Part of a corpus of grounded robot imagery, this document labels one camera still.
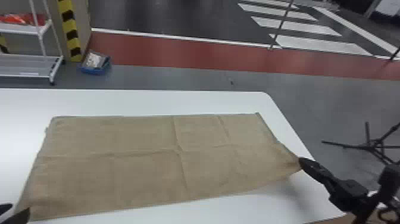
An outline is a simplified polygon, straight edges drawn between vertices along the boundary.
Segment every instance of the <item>black tripod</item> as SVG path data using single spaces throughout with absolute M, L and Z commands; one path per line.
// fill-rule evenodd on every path
M 389 135 L 394 133 L 399 128 L 400 128 L 400 123 L 391 127 L 391 129 L 388 132 L 386 132 L 381 138 L 371 139 L 370 124 L 368 122 L 366 122 L 365 123 L 365 137 L 367 138 L 367 142 L 362 145 L 348 145 L 348 144 L 341 144 L 341 143 L 337 143 L 337 142 L 327 142 L 327 141 L 322 141 L 322 143 L 328 144 L 328 145 L 337 145 L 337 146 L 340 146 L 343 148 L 353 148 L 356 150 L 364 150 L 364 151 L 370 152 L 372 155 L 377 157 L 385 165 L 392 164 L 392 163 L 399 165 L 400 160 L 393 161 L 391 158 L 389 158 L 387 155 L 385 155 L 385 149 L 400 149 L 400 146 L 385 145 L 383 142 L 387 137 L 389 137 Z

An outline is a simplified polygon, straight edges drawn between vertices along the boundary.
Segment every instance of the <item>beige towel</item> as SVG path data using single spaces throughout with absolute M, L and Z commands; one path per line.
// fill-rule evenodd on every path
M 259 114 L 56 117 L 17 211 L 42 220 L 197 200 L 298 170 Z

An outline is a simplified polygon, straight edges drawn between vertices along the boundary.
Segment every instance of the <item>metal shelf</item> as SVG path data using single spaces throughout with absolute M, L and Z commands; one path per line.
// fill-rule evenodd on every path
M 0 76 L 54 79 L 63 56 L 0 54 Z
M 36 15 L 33 0 L 28 0 L 32 15 Z M 25 26 L 17 24 L 0 23 L 0 33 L 13 33 L 21 35 L 35 35 L 38 37 L 42 56 L 39 55 L 20 55 L 20 54 L 0 54 L 0 77 L 30 77 L 47 78 L 51 85 L 54 85 L 54 76 L 63 62 L 64 56 L 51 15 L 47 0 L 42 0 L 46 15 L 49 18 L 44 26 L 38 25 L 38 19 L 33 16 L 35 26 Z M 49 28 L 52 28 L 55 41 L 57 43 L 60 56 L 47 56 L 43 35 Z
M 14 33 L 24 35 L 43 36 L 49 27 L 52 25 L 51 20 L 47 20 L 44 26 L 17 25 L 9 23 L 0 23 L 0 33 Z

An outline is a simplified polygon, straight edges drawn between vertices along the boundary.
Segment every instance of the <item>white shelf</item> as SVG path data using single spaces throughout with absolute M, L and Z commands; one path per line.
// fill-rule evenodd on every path
M 63 56 L 0 54 L 0 76 L 53 79 Z
M 16 33 L 16 34 L 43 36 L 43 34 L 46 33 L 51 24 L 52 21 L 47 20 L 44 26 L 39 26 L 39 32 L 38 32 L 36 30 L 36 26 L 0 23 L 0 33 Z

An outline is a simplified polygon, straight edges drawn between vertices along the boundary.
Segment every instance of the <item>gray floor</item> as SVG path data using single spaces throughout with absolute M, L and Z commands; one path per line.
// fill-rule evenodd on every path
M 311 154 L 337 177 L 370 189 L 383 165 L 368 153 L 320 143 L 322 139 L 359 144 L 364 122 L 373 137 L 400 121 L 400 82 L 242 71 L 113 66 L 105 76 L 62 66 L 54 88 L 261 91 L 271 95 Z M 0 88 L 52 88 L 45 80 L 0 79 Z M 400 145 L 400 131 L 388 139 Z M 400 159 L 400 151 L 390 151 Z

